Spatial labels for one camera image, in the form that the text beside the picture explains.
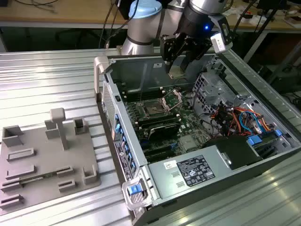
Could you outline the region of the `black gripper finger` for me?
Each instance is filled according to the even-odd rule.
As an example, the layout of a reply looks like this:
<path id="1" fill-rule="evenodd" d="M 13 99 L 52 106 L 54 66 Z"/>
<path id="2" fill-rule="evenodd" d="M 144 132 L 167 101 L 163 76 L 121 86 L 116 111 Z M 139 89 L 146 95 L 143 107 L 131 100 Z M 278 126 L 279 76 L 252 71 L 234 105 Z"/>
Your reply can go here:
<path id="1" fill-rule="evenodd" d="M 210 40 L 205 39 L 200 43 L 194 42 L 186 50 L 185 58 L 181 63 L 181 70 L 185 71 L 188 65 L 194 60 L 199 60 L 210 49 Z"/>
<path id="2" fill-rule="evenodd" d="M 170 69 L 175 59 L 180 55 L 182 49 L 182 40 L 169 35 L 162 35 L 160 37 L 160 53 L 162 59 L 165 62 L 166 73 L 170 72 Z"/>

